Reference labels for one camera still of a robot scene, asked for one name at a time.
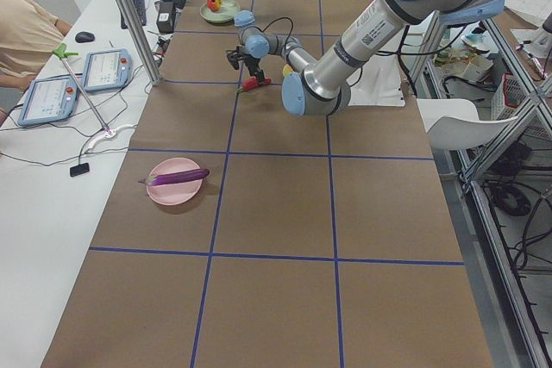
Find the aluminium frame post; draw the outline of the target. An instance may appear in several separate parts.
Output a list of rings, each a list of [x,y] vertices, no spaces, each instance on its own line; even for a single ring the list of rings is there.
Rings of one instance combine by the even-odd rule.
[[[149,47],[147,37],[142,29],[133,1],[116,0],[116,4],[128,26],[135,49],[139,54],[141,63],[146,69],[151,85],[157,85],[160,81],[160,71],[154,61],[154,55]]]

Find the red chili pepper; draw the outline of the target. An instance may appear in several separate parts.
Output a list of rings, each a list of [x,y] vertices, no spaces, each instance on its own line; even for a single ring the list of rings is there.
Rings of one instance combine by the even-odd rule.
[[[242,92],[251,91],[260,87],[268,86],[272,83],[270,78],[265,78],[260,81],[257,78],[250,78],[245,80],[240,87],[236,90],[236,94],[239,95]]]

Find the purple eggplant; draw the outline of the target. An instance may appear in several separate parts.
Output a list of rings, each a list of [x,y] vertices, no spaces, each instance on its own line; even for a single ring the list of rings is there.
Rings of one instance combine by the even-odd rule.
[[[189,171],[150,175],[147,178],[139,180],[139,183],[146,186],[181,184],[202,180],[209,175],[209,169],[197,168]]]

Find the white plastic basket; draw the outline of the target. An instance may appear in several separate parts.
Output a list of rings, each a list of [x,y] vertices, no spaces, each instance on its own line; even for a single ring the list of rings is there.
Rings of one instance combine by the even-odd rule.
[[[504,120],[517,117],[519,121],[532,120],[541,115],[551,122],[551,108],[539,89],[527,91],[518,79],[505,73],[491,99],[491,119]]]

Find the peach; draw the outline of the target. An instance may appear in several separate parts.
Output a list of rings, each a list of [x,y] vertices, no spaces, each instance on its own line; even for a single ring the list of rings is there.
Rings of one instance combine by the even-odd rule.
[[[288,75],[290,75],[293,72],[294,72],[293,68],[289,65],[284,65],[282,68],[282,75],[284,78],[286,78]]]

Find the teach pendant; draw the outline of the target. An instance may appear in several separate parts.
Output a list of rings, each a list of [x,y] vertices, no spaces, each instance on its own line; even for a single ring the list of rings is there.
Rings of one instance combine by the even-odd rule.
[[[18,125],[29,127],[65,120],[76,106],[77,93],[77,85],[68,75],[32,81],[26,92]]]
[[[89,93],[120,89],[129,82],[131,69],[132,59],[127,49],[88,53],[81,82]]]

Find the teach pendant far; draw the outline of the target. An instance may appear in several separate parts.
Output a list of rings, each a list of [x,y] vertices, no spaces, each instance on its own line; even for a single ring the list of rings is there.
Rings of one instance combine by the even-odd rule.
[[[88,53],[81,82],[89,93],[120,89],[129,82],[131,69],[132,59],[127,49]]]

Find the white chair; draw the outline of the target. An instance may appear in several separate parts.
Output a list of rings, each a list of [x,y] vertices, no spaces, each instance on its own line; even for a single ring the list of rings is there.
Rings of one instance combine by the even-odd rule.
[[[488,144],[518,117],[484,121],[475,104],[467,99],[417,99],[430,147],[465,150]]]

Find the black computer mouse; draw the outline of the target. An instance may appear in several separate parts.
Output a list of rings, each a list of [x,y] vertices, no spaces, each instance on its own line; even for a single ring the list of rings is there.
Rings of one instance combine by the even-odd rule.
[[[74,37],[74,40],[77,43],[93,42],[95,39],[96,39],[95,35],[91,32],[87,32],[87,31],[78,32]]]

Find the person in beige shirt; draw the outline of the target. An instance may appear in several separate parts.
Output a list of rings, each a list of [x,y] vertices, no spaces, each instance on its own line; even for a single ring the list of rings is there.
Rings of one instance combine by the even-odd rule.
[[[34,0],[1,0],[1,86],[25,91],[71,29]]]

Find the green plate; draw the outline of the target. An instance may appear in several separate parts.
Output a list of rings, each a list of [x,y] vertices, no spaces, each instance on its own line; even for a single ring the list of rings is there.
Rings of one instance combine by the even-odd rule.
[[[241,11],[241,6],[238,2],[234,0],[222,0],[221,9],[213,13],[208,10],[206,3],[200,8],[199,14],[201,17],[209,23],[214,24],[223,24],[227,22],[232,22],[235,15]]]

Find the teach pendant near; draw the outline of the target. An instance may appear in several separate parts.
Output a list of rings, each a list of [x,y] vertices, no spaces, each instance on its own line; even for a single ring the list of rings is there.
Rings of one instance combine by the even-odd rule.
[[[77,85],[68,75],[32,81],[26,92],[18,125],[29,127],[65,120],[76,106],[77,93]]]

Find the red pomegranate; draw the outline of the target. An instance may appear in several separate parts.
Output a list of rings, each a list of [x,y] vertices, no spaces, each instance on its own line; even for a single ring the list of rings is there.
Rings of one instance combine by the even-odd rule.
[[[222,0],[207,0],[206,6],[213,13],[218,12],[222,7]]]

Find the reacher grabber stick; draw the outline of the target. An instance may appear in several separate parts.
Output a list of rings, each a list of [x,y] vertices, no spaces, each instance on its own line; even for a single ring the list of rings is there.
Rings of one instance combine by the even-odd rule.
[[[68,72],[70,78],[76,84],[76,87],[78,89],[80,96],[85,99],[93,115],[97,118],[98,122],[100,123],[100,127],[101,127],[100,131],[94,134],[85,143],[82,154],[91,153],[94,147],[102,141],[115,139],[123,130],[136,128],[136,125],[128,124],[128,123],[123,124],[119,127],[111,128],[109,123],[104,120],[104,118],[99,113],[96,105],[90,99],[88,93],[85,91],[84,86],[81,84],[79,78],[77,77],[76,73],[74,72],[74,70],[72,69],[72,67],[68,62],[68,58],[70,56],[78,55],[78,53],[67,52],[66,44],[62,42],[52,51],[52,54],[56,56],[60,60],[61,64],[66,68],[66,71]]]

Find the pink plate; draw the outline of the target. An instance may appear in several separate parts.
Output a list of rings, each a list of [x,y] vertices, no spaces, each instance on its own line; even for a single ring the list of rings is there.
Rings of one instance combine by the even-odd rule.
[[[184,172],[197,169],[199,165],[188,158],[171,158],[160,162],[150,172],[152,175]],[[156,203],[166,206],[178,205],[193,198],[201,188],[202,179],[159,186],[146,186],[148,196]]]

